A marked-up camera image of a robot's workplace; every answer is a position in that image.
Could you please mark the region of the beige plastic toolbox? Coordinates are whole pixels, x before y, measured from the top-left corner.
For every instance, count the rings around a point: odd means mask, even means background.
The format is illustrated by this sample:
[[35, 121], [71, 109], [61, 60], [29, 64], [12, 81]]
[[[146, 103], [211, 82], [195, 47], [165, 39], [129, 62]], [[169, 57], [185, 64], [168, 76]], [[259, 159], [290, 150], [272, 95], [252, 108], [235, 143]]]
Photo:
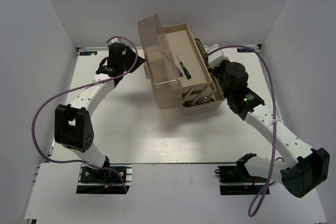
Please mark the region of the beige plastic toolbox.
[[[180, 108], [196, 114], [219, 108], [225, 98], [209, 71], [202, 42], [194, 38], [187, 23], [164, 27], [155, 14], [138, 21], [138, 33], [145, 73], [159, 109]], [[191, 79], [184, 75], [176, 56]]]

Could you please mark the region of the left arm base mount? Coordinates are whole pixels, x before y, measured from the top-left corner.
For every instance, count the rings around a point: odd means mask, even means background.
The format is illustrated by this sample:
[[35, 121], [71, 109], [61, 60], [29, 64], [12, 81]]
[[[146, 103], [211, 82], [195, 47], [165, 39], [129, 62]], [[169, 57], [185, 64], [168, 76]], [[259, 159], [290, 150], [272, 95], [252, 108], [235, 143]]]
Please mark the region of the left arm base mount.
[[109, 170], [97, 170], [82, 165], [77, 183], [76, 194], [88, 195], [125, 195], [121, 178], [128, 190], [132, 179], [132, 165], [116, 165], [115, 169], [119, 175]]

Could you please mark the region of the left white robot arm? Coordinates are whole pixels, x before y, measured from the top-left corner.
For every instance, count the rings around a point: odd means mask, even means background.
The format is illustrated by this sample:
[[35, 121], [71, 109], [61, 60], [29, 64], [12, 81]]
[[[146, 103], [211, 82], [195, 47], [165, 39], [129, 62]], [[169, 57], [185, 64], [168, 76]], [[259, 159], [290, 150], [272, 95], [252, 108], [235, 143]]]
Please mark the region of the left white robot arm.
[[93, 176], [101, 182], [110, 178], [108, 158], [94, 145], [94, 130], [91, 116], [95, 109], [123, 79], [130, 70], [133, 72], [145, 63], [127, 45], [114, 42], [109, 46], [108, 56], [103, 58], [92, 80], [92, 86], [67, 105], [55, 109], [55, 142], [74, 152], [81, 161], [93, 166]]

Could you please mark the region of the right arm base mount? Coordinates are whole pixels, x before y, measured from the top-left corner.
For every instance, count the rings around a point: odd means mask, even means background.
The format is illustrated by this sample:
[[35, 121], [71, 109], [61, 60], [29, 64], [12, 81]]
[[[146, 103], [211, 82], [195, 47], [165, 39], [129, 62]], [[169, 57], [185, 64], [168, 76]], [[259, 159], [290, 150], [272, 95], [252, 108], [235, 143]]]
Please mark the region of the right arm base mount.
[[251, 176], [245, 167], [245, 163], [255, 156], [253, 153], [245, 154], [234, 165], [222, 165], [214, 170], [222, 196], [256, 195], [262, 189], [266, 179]]

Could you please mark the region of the black green precision screwdriver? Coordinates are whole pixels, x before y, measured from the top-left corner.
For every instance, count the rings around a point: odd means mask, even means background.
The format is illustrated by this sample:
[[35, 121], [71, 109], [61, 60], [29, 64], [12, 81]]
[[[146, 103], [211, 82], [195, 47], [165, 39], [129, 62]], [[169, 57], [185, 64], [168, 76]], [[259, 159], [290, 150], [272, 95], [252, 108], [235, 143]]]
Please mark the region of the black green precision screwdriver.
[[186, 66], [184, 65], [184, 63], [183, 63], [182, 61], [180, 61], [180, 59], [179, 59], [178, 56], [176, 56], [176, 57], [177, 57], [177, 59], [178, 59], [178, 61], [179, 61], [179, 63], [180, 63], [180, 66], [181, 66], [181, 68], [182, 68], [182, 70], [183, 70], [184, 75], [186, 76], [186, 78], [187, 78], [188, 80], [191, 79], [191, 74], [190, 74], [189, 71], [187, 70], [187, 68], [186, 68]]

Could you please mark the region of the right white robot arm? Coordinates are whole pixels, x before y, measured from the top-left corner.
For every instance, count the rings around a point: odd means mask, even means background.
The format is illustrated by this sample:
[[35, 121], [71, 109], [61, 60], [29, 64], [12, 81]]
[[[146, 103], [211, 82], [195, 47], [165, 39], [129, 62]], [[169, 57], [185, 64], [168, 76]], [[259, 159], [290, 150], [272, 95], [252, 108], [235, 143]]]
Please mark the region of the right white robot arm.
[[327, 179], [329, 153], [324, 148], [314, 149], [273, 119], [264, 100], [247, 86], [248, 73], [241, 63], [224, 60], [212, 73], [229, 108], [274, 144], [282, 156], [282, 162], [273, 162], [271, 180], [302, 198]]

